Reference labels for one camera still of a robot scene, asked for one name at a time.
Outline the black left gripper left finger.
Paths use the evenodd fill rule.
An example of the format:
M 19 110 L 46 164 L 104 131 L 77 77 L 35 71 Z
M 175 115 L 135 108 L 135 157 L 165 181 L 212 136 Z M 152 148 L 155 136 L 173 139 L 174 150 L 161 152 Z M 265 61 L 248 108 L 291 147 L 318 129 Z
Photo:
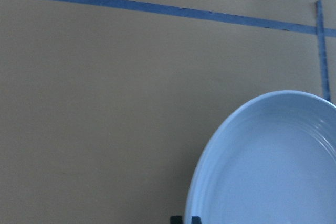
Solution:
M 170 216 L 170 224 L 183 224 L 182 216 Z

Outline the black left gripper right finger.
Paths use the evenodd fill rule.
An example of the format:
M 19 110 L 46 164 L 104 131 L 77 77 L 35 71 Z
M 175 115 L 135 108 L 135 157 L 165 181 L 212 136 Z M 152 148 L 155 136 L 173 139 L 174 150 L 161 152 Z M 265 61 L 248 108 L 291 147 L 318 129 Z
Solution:
M 199 216 L 192 216 L 191 224 L 202 224 L 202 220 Z

